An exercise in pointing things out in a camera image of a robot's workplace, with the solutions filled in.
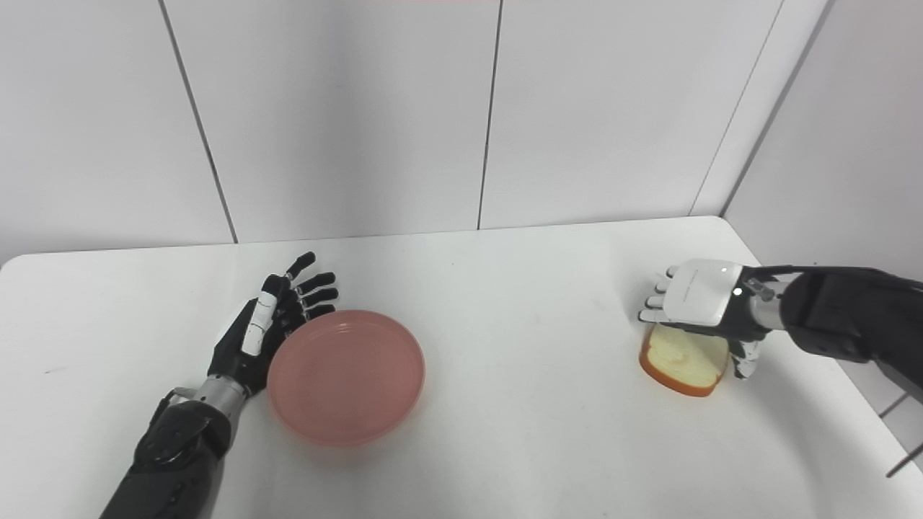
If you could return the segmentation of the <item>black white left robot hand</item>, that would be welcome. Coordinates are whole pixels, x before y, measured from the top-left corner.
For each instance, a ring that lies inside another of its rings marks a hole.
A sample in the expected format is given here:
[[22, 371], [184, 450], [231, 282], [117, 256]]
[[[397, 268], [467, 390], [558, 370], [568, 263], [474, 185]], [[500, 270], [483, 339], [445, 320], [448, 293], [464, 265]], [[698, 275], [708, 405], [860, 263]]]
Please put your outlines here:
[[214, 348], [208, 375], [230, 378], [252, 396], [267, 387], [268, 369], [281, 345], [307, 322], [335, 311], [339, 298], [333, 272], [298, 276], [317, 261], [312, 251], [283, 275], [264, 279], [256, 298], [244, 303]]

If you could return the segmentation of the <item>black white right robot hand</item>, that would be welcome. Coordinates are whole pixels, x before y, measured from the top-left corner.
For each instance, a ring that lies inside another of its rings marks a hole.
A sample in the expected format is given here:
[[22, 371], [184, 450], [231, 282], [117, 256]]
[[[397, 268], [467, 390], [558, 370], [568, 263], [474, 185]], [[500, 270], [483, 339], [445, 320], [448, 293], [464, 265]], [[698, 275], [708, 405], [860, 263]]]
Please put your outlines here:
[[667, 269], [637, 318], [728, 340], [738, 380], [756, 370], [759, 343], [781, 326], [787, 283], [759, 268], [717, 259], [691, 259]]

